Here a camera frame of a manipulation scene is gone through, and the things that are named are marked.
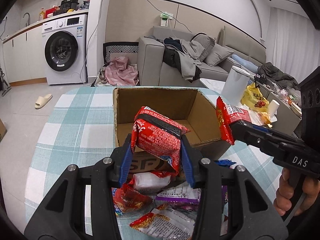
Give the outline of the white red balloon gum bag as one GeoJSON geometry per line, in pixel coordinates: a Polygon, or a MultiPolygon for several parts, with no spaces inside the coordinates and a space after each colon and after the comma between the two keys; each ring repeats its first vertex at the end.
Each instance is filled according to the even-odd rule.
{"type": "Polygon", "coordinates": [[[136,190],[159,191],[168,186],[171,181],[171,173],[168,172],[144,172],[133,175],[133,188],[136,190]]]}

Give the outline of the blue cookie packet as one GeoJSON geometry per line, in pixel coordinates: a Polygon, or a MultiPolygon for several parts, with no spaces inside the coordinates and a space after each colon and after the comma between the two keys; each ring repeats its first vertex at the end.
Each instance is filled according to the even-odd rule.
{"type": "Polygon", "coordinates": [[[229,159],[215,160],[214,163],[216,163],[216,165],[218,165],[219,167],[224,168],[233,168],[233,166],[236,164],[236,162],[229,159]]]}

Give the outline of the purple white snack bag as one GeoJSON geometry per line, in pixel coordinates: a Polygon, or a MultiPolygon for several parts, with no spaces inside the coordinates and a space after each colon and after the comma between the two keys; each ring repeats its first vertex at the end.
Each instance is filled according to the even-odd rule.
{"type": "Polygon", "coordinates": [[[187,181],[165,189],[156,196],[158,201],[168,202],[171,206],[185,210],[196,210],[200,199],[201,189],[193,189],[187,181]]]}

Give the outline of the red black-stripe snack packet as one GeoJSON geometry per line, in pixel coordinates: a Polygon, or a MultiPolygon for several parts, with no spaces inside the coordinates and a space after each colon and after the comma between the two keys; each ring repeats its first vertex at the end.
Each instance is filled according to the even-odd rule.
{"type": "Polygon", "coordinates": [[[141,150],[162,159],[170,166],[170,172],[180,172],[182,135],[188,128],[161,115],[148,106],[143,106],[135,116],[131,133],[131,150],[141,150]]]}

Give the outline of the white red noodle snack bag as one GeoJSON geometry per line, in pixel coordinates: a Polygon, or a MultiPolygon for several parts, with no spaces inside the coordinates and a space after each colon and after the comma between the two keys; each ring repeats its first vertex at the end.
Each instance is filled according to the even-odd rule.
{"type": "Polygon", "coordinates": [[[153,208],[130,223],[130,227],[148,236],[162,239],[191,239],[195,220],[168,204],[153,208]]]}

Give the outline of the red orange chip bag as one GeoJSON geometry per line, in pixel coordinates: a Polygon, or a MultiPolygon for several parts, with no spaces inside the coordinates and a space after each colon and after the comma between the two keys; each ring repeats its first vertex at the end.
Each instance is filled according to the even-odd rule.
{"type": "Polygon", "coordinates": [[[112,188],[112,197],[117,216],[140,210],[153,201],[151,197],[141,194],[127,183],[124,183],[121,188],[112,188]]]}

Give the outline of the purple grape candy bag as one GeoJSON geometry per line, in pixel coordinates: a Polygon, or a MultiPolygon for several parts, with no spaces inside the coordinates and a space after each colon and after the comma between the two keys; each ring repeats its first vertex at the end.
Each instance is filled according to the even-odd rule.
{"type": "Polygon", "coordinates": [[[227,186],[222,186],[222,218],[220,235],[227,234],[228,231],[228,189],[227,186]]]}

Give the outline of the brown SF cardboard box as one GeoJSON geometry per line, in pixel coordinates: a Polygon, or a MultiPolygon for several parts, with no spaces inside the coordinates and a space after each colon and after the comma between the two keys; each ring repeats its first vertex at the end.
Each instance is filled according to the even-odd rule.
{"type": "Polygon", "coordinates": [[[132,159],[129,175],[180,173],[180,145],[217,160],[230,144],[221,139],[216,108],[198,89],[116,88],[113,91],[116,146],[132,159]]]}

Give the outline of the white paper cup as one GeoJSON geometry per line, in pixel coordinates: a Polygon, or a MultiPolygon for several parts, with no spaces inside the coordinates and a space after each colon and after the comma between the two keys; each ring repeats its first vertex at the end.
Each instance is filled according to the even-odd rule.
{"type": "Polygon", "coordinates": [[[268,113],[269,113],[270,117],[273,117],[277,113],[279,106],[280,106],[280,104],[276,100],[270,101],[269,106],[268,106],[268,113]]]}

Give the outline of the teal checked tablecloth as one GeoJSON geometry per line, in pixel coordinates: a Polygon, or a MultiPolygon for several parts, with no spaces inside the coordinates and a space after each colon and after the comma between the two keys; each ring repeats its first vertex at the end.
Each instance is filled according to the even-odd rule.
{"type": "MultiPolygon", "coordinates": [[[[85,86],[59,98],[40,134],[29,167],[24,194],[26,223],[68,165],[90,166],[111,155],[116,147],[113,90],[110,86],[85,86]]],[[[282,168],[275,165],[271,157],[256,147],[236,141],[220,159],[244,165],[271,202],[274,201],[282,168]]],[[[156,239],[129,227],[152,208],[151,205],[141,212],[117,217],[122,239],[156,239]]]]}

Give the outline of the pink cloth pile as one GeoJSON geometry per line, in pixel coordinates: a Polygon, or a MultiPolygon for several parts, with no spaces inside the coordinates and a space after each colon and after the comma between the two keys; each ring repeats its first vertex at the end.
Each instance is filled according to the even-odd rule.
{"type": "Polygon", "coordinates": [[[127,56],[112,59],[100,68],[96,85],[136,86],[139,83],[136,64],[131,64],[127,56]]]}

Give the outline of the pile of clothes on sofa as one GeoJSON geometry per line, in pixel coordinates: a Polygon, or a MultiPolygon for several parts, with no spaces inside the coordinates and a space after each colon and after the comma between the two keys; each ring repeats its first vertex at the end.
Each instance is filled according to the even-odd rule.
{"type": "Polygon", "coordinates": [[[176,68],[185,81],[190,83],[200,78],[200,57],[204,47],[197,41],[165,38],[163,62],[176,68]]]}

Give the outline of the grey sofa cushion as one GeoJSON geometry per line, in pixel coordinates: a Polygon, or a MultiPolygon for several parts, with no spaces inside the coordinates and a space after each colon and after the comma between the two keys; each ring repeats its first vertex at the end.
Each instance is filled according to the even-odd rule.
{"type": "Polygon", "coordinates": [[[233,50],[223,47],[219,44],[215,44],[211,52],[204,59],[204,62],[211,67],[215,67],[221,62],[223,62],[225,59],[227,59],[228,57],[231,57],[233,53],[234,53],[233,50]]]}

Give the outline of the grey fabric sofa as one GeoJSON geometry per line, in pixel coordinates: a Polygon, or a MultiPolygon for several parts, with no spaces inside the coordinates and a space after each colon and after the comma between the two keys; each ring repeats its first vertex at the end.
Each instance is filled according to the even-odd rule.
{"type": "Polygon", "coordinates": [[[213,38],[154,26],[138,42],[137,69],[142,86],[200,87],[201,79],[226,81],[233,55],[257,66],[266,62],[266,48],[237,29],[224,26],[213,38]]]}

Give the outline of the wall socket with charger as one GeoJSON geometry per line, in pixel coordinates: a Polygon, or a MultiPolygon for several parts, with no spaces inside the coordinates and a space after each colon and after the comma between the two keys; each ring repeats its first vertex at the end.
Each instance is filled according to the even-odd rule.
{"type": "Polygon", "coordinates": [[[161,27],[168,27],[169,21],[173,19],[173,14],[170,14],[168,12],[161,12],[160,19],[161,27]]]}

